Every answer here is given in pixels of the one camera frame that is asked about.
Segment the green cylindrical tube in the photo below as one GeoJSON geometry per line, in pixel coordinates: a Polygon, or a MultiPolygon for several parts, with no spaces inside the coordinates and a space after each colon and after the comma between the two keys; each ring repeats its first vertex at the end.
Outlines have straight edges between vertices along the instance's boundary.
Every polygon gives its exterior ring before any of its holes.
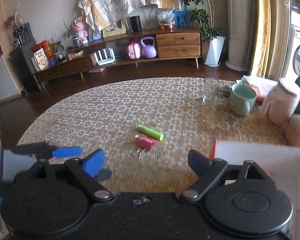
{"type": "Polygon", "coordinates": [[[154,129],[151,129],[151,128],[147,127],[147,126],[144,126],[142,124],[137,124],[136,129],[139,132],[141,132],[141,133],[143,133],[143,134],[145,134],[145,135],[147,135],[149,137],[152,137],[152,138],[154,138],[154,139],[156,139],[158,141],[162,141],[163,138],[164,138],[164,135],[161,132],[158,132],[158,131],[156,131],[154,129]]]}

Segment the potted green plant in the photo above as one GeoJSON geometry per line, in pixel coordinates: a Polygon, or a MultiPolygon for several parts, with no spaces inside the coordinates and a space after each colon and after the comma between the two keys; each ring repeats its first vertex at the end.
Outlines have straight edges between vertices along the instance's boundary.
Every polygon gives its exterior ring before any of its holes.
{"type": "Polygon", "coordinates": [[[221,29],[215,27],[215,8],[213,0],[181,0],[184,5],[194,5],[190,19],[202,33],[202,42],[207,45],[203,64],[218,67],[225,42],[221,29]]]}

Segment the light green ceramic mug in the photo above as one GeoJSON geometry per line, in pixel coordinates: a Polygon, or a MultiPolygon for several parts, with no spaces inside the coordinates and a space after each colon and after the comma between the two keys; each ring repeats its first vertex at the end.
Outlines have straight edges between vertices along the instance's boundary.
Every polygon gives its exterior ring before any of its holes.
{"type": "Polygon", "coordinates": [[[256,102],[257,94],[249,86],[235,83],[231,87],[230,109],[237,115],[248,116],[256,102]]]}

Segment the red white storage box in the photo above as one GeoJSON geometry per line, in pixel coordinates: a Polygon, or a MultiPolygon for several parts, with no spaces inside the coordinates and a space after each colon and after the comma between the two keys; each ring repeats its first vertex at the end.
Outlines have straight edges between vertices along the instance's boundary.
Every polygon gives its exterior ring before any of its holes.
{"type": "Polygon", "coordinates": [[[253,160],[268,172],[293,203],[289,229],[292,239],[300,239],[300,147],[216,141],[208,158],[221,158],[233,165],[253,160]]]}

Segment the small potted plant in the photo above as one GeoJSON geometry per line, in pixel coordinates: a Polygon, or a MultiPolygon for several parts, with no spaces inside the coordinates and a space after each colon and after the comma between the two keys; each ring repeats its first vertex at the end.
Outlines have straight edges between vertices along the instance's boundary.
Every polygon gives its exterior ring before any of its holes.
{"type": "Polygon", "coordinates": [[[63,30],[63,39],[70,38],[73,42],[74,48],[80,47],[81,42],[78,37],[78,31],[74,28],[74,21],[71,23],[63,21],[64,30],[63,30]]]}

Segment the plastic bag of items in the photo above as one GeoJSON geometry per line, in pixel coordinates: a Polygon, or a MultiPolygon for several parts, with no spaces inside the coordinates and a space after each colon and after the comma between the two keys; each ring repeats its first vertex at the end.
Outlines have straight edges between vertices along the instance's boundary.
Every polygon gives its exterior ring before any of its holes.
{"type": "Polygon", "coordinates": [[[172,30],[174,28],[174,17],[173,9],[159,9],[157,11],[157,20],[160,29],[172,30]]]}

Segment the washing machine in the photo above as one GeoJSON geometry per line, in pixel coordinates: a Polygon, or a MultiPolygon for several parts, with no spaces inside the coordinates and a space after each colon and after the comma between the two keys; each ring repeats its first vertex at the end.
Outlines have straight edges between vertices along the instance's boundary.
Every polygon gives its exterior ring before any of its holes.
{"type": "Polygon", "coordinates": [[[281,77],[285,77],[291,82],[295,82],[300,77],[300,28],[295,25],[291,26],[289,44],[281,77]]]}

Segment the pink white pitcher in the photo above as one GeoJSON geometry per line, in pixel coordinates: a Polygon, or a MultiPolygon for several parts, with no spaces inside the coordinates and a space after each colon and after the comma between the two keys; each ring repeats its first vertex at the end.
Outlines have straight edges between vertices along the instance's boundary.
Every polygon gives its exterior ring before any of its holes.
{"type": "Polygon", "coordinates": [[[268,113],[271,122],[283,126],[294,114],[299,101],[300,87],[283,77],[268,93],[259,110],[263,115],[268,113]]]}

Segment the framed photo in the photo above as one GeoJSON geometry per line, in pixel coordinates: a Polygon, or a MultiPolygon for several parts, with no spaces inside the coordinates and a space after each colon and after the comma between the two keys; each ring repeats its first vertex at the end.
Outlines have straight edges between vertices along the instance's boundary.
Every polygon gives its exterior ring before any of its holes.
{"type": "Polygon", "coordinates": [[[122,35],[126,33],[126,23],[124,19],[120,19],[117,22],[105,27],[102,30],[103,38],[111,37],[115,35],[122,35]]]}

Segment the wooden tv cabinet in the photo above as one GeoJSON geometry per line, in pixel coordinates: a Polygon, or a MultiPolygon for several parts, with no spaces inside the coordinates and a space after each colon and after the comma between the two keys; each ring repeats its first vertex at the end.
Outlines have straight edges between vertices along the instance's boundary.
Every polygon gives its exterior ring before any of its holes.
{"type": "Polygon", "coordinates": [[[176,59],[198,59],[202,57],[202,32],[195,27],[175,27],[173,29],[150,29],[115,35],[90,42],[75,53],[74,57],[63,63],[41,70],[33,75],[37,84],[73,74],[83,75],[90,70],[134,64],[140,62],[176,59]],[[108,42],[130,39],[123,57],[116,55],[108,42]]]}

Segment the red binder clip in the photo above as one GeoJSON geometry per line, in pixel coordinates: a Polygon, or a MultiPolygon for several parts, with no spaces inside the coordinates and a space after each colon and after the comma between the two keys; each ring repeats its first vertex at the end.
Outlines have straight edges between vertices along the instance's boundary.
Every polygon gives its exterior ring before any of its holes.
{"type": "Polygon", "coordinates": [[[155,146],[158,144],[156,139],[150,138],[144,134],[135,135],[135,143],[138,146],[136,154],[141,156],[144,151],[152,151],[155,146]]]}

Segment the pink doll figure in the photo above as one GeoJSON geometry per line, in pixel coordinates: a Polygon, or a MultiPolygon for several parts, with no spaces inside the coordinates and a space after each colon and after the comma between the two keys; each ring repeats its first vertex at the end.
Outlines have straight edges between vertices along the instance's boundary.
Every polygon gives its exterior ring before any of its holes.
{"type": "Polygon", "coordinates": [[[88,43],[88,32],[85,29],[85,20],[83,16],[76,17],[71,23],[72,29],[76,32],[76,36],[81,44],[88,43]]]}

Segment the pink toy case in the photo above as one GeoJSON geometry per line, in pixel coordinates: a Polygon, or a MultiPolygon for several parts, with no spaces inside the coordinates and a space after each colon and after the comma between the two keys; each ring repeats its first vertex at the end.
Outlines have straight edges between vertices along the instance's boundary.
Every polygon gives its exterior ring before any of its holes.
{"type": "Polygon", "coordinates": [[[141,48],[139,42],[132,41],[127,48],[128,57],[132,60],[139,59],[141,57],[141,48]]]}

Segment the purple kettlebell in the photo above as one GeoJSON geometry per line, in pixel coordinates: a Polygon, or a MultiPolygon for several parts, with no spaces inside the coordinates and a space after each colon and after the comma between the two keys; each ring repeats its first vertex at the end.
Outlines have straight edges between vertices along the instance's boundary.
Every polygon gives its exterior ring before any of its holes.
{"type": "Polygon", "coordinates": [[[157,55],[155,48],[155,38],[153,36],[145,36],[140,39],[141,54],[144,58],[152,59],[157,55]]]}

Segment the white radiator-like rack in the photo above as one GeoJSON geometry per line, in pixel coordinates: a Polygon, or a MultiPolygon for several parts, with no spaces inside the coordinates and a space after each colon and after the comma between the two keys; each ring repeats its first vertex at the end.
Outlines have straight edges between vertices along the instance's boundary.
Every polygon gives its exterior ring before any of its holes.
{"type": "Polygon", "coordinates": [[[111,64],[116,61],[113,48],[104,48],[93,53],[93,59],[99,66],[111,64]]]}

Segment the clear drinking glass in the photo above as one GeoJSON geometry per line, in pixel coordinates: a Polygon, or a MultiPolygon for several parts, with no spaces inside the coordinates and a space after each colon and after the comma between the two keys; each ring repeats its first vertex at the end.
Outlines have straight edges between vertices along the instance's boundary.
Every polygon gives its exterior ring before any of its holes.
{"type": "Polygon", "coordinates": [[[219,89],[219,80],[213,77],[206,77],[203,84],[203,102],[214,102],[219,89]]]}

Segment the beige green egg-shaped container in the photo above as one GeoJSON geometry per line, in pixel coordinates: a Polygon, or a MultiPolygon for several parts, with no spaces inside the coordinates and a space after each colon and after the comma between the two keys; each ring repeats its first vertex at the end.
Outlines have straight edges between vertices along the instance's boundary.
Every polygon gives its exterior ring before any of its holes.
{"type": "Polygon", "coordinates": [[[285,126],[285,136],[292,146],[300,147],[300,114],[289,118],[285,126]]]}

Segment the orange white snack box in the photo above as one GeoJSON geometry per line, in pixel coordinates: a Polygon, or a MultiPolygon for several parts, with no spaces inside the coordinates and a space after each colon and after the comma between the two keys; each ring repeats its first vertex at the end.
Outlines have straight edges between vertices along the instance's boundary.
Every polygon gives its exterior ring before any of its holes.
{"type": "Polygon", "coordinates": [[[40,48],[34,53],[34,60],[40,70],[44,70],[48,67],[49,61],[43,48],[40,48]]]}

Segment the black cabinet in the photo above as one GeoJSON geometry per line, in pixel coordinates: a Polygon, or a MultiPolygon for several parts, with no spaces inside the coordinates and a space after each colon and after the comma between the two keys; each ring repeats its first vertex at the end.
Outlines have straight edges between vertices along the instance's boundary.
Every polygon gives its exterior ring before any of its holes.
{"type": "Polygon", "coordinates": [[[17,76],[21,80],[23,89],[28,93],[42,90],[40,84],[34,78],[37,73],[37,67],[32,63],[34,52],[32,47],[37,43],[32,35],[29,23],[24,23],[13,31],[15,40],[13,41],[13,50],[9,53],[12,63],[17,71],[17,76]]]}

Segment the black cylindrical speaker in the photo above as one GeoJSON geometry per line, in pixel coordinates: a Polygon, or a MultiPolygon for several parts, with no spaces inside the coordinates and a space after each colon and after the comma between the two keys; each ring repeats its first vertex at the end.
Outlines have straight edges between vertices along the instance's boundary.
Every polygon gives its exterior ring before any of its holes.
{"type": "Polygon", "coordinates": [[[132,17],[129,18],[129,20],[130,20],[130,25],[131,25],[132,32],[142,31],[142,25],[141,25],[141,20],[140,20],[139,15],[132,16],[132,17]]]}

